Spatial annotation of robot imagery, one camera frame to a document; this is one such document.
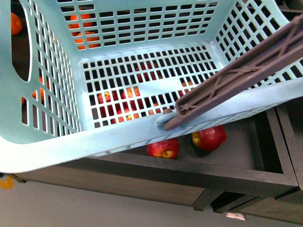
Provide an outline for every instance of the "apple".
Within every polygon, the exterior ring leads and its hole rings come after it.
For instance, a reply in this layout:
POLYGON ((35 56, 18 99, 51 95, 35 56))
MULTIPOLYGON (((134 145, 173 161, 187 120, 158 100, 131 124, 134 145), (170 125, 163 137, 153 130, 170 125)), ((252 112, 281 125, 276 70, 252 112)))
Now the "apple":
POLYGON ((176 158, 180 146, 176 138, 163 140, 160 142, 146 145, 148 156, 163 157, 163 158, 176 158))
MULTIPOLYGON (((192 86, 192 85, 194 85, 194 84, 193 84, 193 82, 188 81, 188 85, 189 85, 189 86, 192 86)), ((182 86, 183 86, 183 87, 187 87, 187 84, 186 84, 185 81, 182 83, 182 86)), ((182 97, 182 96, 184 95, 183 91, 181 91, 181 90, 178 91, 178 93, 179 93, 179 96, 180 96, 180 97, 182 97)))
MULTIPOLYGON (((125 113, 128 113, 129 112, 129 109, 128 108, 124 108, 124 112, 125 113)), ((119 110, 117 110, 117 114, 122 114, 122 110, 121 109, 119 109, 119 110)), ((136 119, 136 118, 139 118, 139 114, 134 114, 134 119, 136 119)), ((129 120, 131 120, 132 119, 132 116, 131 115, 127 115, 126 116, 126 120, 127 121, 129 121, 129 120)), ((124 122, 124 118, 123 117, 118 117, 118 121, 119 122, 124 122)), ((117 123, 117 121, 116 121, 116 119, 112 119, 111 120, 111 123, 112 124, 116 124, 117 123)))
MULTIPOLYGON (((138 87, 134 87, 134 94, 133 94, 132 89, 131 89, 130 87, 128 87, 128 88, 126 89, 126 92, 127 92, 127 96, 128 96, 129 98, 133 98, 134 95, 135 95, 135 96, 140 96, 140 95, 141 95, 138 87)), ((122 94, 121 94, 121 99, 126 99, 125 91, 122 92, 122 94)), ((131 103, 131 108, 134 109, 134 110, 137 110, 135 101, 132 100, 132 101, 130 101, 130 103, 131 103)), ((141 99, 138 99, 138 100, 137 100, 137 103, 138 103, 138 106, 139 106, 140 109, 143 109, 143 108, 144 108, 143 102, 142 102, 141 99)), ((123 103, 123 107, 124 107, 124 108, 128 108, 126 102, 123 103)))
MULTIPOLYGON (((111 97, 110 97, 110 93, 107 91, 107 92, 104 92, 104 96, 105 96, 105 101, 107 103, 111 102, 111 97)), ((113 100, 118 100, 118 95, 117 95, 117 92, 116 91, 112 91, 112 96, 113 96, 113 100)), ((98 95, 98 103, 99 104, 103 104, 104 103, 104 100, 103 100, 103 96, 102 96, 102 93, 100 93, 98 95)))
POLYGON ((214 151, 226 140, 226 133, 222 125, 193 132, 194 145, 204 151, 214 151))
MULTIPOLYGON (((147 68, 148 68, 149 70, 151 70, 151 69, 153 69, 153 68, 159 68, 159 66, 158 66, 156 63, 153 64, 153 65, 154 65, 154 67, 153 67, 153 66, 152 66, 152 63, 151 63, 150 61, 146 62, 146 64, 147 64, 147 68)), ((145 65, 144 65, 143 63, 141 64, 141 69, 142 69, 142 70, 146 70, 146 67, 145 67, 145 65)), ((161 75, 161 73, 157 72, 157 74, 158 74, 159 79, 162 79, 162 78, 163 78, 163 76, 161 75)), ((144 78, 145 78, 146 81, 150 81, 147 72, 143 73, 143 75, 144 75, 144 78)), ((143 79, 142 79, 141 74, 137 74, 137 78, 138 78, 139 83, 142 83, 142 82, 143 82, 143 79)), ((151 72, 151 79, 152 79, 152 80, 156 80, 156 79, 157 79, 154 72, 151 72)))
MULTIPOLYGON (((159 109, 159 108, 155 109, 155 111, 156 111, 157 114, 161 113, 161 109, 159 109)), ((153 115, 153 114, 154 114, 153 110, 149 110, 148 111, 148 115, 153 115)))
MULTIPOLYGON (((101 117, 106 117, 106 110, 105 110, 106 106, 102 106, 100 107, 100 112, 101 112, 101 117)), ((107 106, 107 110, 108 110, 108 114, 109 116, 113 116, 114 115, 114 108, 112 105, 108 105, 107 106)))

